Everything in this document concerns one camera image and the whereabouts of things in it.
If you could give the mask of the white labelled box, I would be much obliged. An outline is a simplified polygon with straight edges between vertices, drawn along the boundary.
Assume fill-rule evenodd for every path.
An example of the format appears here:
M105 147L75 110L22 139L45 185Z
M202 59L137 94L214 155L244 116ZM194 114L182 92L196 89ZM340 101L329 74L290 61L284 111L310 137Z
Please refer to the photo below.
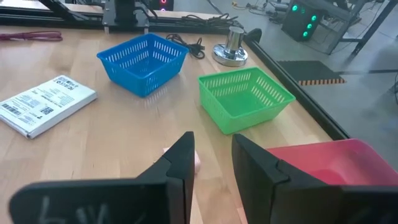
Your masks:
M0 102L0 120L33 139L95 99L97 92L60 75Z

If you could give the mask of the small pink charger block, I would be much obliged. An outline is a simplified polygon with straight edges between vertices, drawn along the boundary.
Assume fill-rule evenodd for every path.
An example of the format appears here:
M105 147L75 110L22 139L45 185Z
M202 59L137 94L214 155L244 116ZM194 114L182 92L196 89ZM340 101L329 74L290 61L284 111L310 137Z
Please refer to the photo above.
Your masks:
M164 157L171 163L170 174L176 177L188 177L195 175L200 169L198 154L192 148L166 147L163 150Z

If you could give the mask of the green plastic basket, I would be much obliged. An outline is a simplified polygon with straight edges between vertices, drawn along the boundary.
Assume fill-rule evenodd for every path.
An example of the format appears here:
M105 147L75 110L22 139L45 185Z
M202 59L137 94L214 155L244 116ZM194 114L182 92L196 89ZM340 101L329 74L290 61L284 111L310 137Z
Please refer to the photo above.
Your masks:
M274 119L295 96L259 67L198 77L200 103L223 134Z

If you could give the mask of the red translucent plastic bin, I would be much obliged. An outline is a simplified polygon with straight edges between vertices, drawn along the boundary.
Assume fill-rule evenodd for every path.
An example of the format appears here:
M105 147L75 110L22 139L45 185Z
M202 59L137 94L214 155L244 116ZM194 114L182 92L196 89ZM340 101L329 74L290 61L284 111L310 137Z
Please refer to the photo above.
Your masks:
M327 184L398 186L398 172L359 139L275 147L268 151Z

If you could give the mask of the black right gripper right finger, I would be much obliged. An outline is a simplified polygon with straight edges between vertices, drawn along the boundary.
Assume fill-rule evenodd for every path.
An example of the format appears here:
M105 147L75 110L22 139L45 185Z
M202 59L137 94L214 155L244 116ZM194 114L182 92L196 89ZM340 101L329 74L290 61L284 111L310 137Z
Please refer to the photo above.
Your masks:
M231 152L248 224L398 224L398 186L327 184L242 134Z

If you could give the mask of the black box with green LEDs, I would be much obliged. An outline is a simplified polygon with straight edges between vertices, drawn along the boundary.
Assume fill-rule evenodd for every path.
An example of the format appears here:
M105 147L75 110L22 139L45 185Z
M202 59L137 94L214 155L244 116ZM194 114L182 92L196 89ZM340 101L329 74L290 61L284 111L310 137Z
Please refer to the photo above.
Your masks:
M297 42L309 41L323 13L323 9L307 0L292 0L281 29Z

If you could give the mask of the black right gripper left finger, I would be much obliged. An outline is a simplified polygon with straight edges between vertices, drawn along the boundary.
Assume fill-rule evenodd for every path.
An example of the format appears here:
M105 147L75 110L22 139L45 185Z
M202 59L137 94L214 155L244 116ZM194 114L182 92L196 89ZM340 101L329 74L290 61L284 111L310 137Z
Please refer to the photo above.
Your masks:
M135 178L36 182L9 201L13 224L189 224L194 133Z

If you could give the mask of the black hazard-striped floor mat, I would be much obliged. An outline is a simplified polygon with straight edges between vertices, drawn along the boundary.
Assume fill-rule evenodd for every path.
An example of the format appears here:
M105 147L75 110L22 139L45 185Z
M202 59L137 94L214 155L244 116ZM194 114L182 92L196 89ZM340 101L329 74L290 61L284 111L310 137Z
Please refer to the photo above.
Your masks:
M346 80L320 61L278 61L279 65L302 86L342 84Z

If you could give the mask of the blue plastic basket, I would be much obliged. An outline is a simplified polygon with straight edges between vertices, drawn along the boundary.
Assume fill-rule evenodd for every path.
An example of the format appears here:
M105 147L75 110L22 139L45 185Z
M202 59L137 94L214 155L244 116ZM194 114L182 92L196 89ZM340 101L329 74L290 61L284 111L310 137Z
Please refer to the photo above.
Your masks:
M144 34L97 54L109 79L146 97L176 76L188 49L156 34Z

